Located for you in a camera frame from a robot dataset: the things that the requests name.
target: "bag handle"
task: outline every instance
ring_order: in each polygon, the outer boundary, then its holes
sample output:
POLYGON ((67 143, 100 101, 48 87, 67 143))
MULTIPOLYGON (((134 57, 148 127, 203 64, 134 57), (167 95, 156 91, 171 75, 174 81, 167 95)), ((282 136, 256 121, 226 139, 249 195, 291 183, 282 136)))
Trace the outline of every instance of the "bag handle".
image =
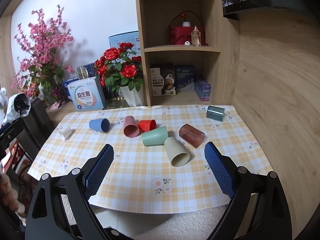
POLYGON ((171 28, 172 23, 175 21, 175 19, 179 18, 179 17, 180 17, 182 14, 184 14, 185 12, 192 13, 192 14, 194 14, 194 15, 198 18, 199 23, 200 23, 200 27, 203 28, 203 36, 204 36, 203 39, 204 39, 204 43, 206 44, 206 42, 205 42, 205 30, 204 30, 203 23, 202 23, 202 21, 200 20, 200 17, 199 17, 196 13, 194 13, 194 12, 192 12, 192 11, 183 11, 182 13, 178 14, 175 18, 173 18, 173 20, 170 22, 169 27, 168 27, 168 34, 170 35, 170 28, 171 28))

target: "perfume bottle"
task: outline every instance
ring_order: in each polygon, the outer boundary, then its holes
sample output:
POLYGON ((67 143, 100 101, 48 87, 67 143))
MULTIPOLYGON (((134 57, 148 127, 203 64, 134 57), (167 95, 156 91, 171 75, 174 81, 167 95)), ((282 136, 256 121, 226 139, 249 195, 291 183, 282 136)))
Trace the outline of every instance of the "perfume bottle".
POLYGON ((195 29, 191 33, 191 42, 192 46, 201 46, 201 34, 197 26, 195 26, 195 29))

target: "yellow checkered tablecloth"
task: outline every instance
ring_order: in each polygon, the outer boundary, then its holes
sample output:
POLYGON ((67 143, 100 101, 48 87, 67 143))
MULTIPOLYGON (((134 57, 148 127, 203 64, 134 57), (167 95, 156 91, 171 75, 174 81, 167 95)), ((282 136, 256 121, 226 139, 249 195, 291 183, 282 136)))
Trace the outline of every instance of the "yellow checkered tablecloth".
POLYGON ((138 213, 179 213, 220 206, 229 202, 204 158, 204 145, 214 142, 223 155, 230 156, 237 166, 267 174, 272 170, 254 136, 233 106, 225 108, 223 122, 206 118, 207 106, 131 107, 104 111, 68 114, 40 150, 29 174, 40 179, 43 173, 52 177, 68 174, 75 167, 95 157, 105 144, 115 150, 115 159, 98 193, 89 202, 119 211, 138 213), (155 119, 157 126, 167 126, 188 148, 191 161, 182 167, 170 165, 163 145, 145 147, 141 136, 128 138, 123 134, 124 118, 155 119), (89 121, 107 118, 108 133, 89 128, 89 121), (194 149, 179 137, 179 129, 190 124, 206 135, 204 143, 194 149), (71 138, 63 141, 58 130, 69 126, 71 138))

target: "metal screw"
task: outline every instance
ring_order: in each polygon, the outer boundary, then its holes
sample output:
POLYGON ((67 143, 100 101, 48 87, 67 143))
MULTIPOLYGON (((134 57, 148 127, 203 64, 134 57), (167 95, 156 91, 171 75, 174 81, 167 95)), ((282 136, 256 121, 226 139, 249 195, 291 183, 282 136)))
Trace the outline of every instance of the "metal screw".
POLYGON ((73 175, 77 175, 77 174, 79 174, 79 172, 80 172, 80 169, 79 169, 79 168, 75 168, 75 169, 73 169, 73 170, 71 171, 71 173, 72 173, 73 175))
POLYGON ((113 230, 113 229, 111 230, 111 234, 113 234, 114 236, 119 236, 120 235, 118 231, 113 230))
POLYGON ((49 174, 45 173, 42 175, 41 179, 46 180, 47 178, 49 178, 49 174))
POLYGON ((239 171, 240 173, 246 173, 246 172, 247 172, 247 169, 246 169, 245 167, 239 167, 239 168, 238 168, 238 171, 239 171))
POLYGON ((274 171, 271 171, 270 176, 273 178, 276 178, 276 177, 278 177, 278 174, 276 174, 274 171))

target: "potted plant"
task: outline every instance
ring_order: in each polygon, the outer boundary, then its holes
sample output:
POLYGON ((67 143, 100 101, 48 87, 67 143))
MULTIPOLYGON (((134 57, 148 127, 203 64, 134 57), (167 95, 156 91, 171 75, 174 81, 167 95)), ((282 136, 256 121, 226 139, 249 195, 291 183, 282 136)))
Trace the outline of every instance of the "potted plant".
POLYGON ((61 87, 64 70, 72 73, 71 66, 60 66, 58 53, 66 42, 73 41, 71 29, 66 29, 67 23, 62 22, 63 8, 58 7, 57 19, 51 18, 49 24, 44 21, 44 12, 41 8, 32 11, 31 14, 38 15, 38 23, 29 23, 30 39, 23 33, 21 24, 18 25, 18 34, 14 39, 21 46, 21 49, 30 54, 20 62, 20 70, 14 77, 12 88, 34 98, 39 96, 39 86, 43 87, 45 100, 47 98, 58 102, 65 97, 61 87))
POLYGON ((107 49, 94 68, 102 86, 111 87, 111 92, 121 92, 129 106, 144 106, 141 57, 132 56, 137 54, 132 48, 132 43, 123 42, 119 48, 107 49))

